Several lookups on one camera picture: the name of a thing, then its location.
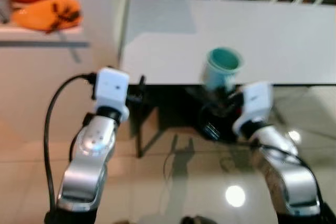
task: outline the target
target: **white counter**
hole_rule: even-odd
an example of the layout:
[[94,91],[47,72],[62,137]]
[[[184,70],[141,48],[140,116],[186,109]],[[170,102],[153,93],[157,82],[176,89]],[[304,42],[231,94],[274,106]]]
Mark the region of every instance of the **white counter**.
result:
[[198,84],[206,53],[231,47],[238,83],[336,83],[335,8],[258,1],[130,0],[121,69],[131,83]]

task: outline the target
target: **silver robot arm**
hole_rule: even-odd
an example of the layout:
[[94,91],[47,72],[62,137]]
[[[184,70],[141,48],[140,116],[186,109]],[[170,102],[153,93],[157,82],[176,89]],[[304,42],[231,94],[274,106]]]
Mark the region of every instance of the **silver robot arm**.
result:
[[294,143],[266,121],[272,107],[271,85],[242,87],[244,106],[233,131],[253,146],[253,164],[263,174],[278,218],[293,222],[320,214],[319,189],[312,171],[297,156]]
[[52,217],[47,215],[45,223],[95,222],[117,129],[129,116],[125,105],[128,84],[129,76],[115,69],[103,68],[97,73],[95,114],[77,135],[76,152],[64,173],[56,211]]

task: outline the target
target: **black object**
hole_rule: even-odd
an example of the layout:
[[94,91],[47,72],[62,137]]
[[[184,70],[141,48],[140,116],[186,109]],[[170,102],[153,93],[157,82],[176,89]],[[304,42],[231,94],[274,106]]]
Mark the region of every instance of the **black object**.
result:
[[96,115],[101,115],[101,116],[105,116],[107,118],[111,118],[111,119],[115,120],[118,123],[118,125],[120,124],[121,113],[114,108],[111,108],[111,107],[108,107],[108,106],[99,107],[97,109]]
[[277,214],[279,224],[336,224],[336,216],[327,203],[322,203],[323,213],[309,217]]
[[184,108],[187,120],[207,139],[220,142],[236,140],[232,125],[240,116],[244,103],[242,93],[227,95],[218,89],[209,96],[203,87],[191,86],[184,89],[181,97],[181,109]]
[[44,164],[45,164],[46,176],[47,176],[47,181],[48,181],[50,212],[54,212],[56,209],[54,183],[52,181],[52,174],[51,174],[51,167],[50,167],[50,160],[49,160],[49,125],[50,125],[50,117],[51,117],[52,109],[54,108],[55,102],[59,94],[69,83],[77,79],[85,79],[86,76],[87,76],[86,74],[79,74],[77,76],[73,76],[70,79],[66,80],[54,94],[49,104],[48,110],[47,110],[47,115],[46,115],[45,124],[44,124],[43,151],[44,151]]
[[89,212],[70,212],[57,208],[54,212],[47,212],[45,224],[94,224],[97,210]]
[[135,152],[138,158],[142,157],[142,134],[141,134],[141,120],[143,118],[144,99],[146,94],[146,77],[141,76],[137,86],[130,86],[128,92],[134,94],[127,96],[127,105],[130,110],[134,112],[134,116],[130,113],[130,119],[133,119],[131,124],[131,131],[136,132],[135,138]]
[[194,218],[186,216],[181,220],[180,224],[217,224],[217,223],[203,216],[196,216]]
[[59,12],[57,3],[53,3],[51,5],[51,9],[56,14],[56,20],[51,23],[49,31],[46,32],[47,34],[50,34],[53,31],[57,30],[62,22],[73,22],[80,16],[80,11],[71,11],[71,8],[69,6],[65,6],[64,10],[62,12]]
[[249,139],[258,129],[266,127],[267,125],[268,124],[263,121],[259,122],[248,121],[242,125],[241,132],[246,139]]

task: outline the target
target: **mug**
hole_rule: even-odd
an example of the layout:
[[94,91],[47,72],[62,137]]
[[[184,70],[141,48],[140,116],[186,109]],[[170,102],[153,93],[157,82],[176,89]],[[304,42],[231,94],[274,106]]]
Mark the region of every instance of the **mug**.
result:
[[235,75],[243,65],[240,54],[229,48],[216,48],[208,53],[204,72],[207,90],[225,88],[230,93],[235,88]]

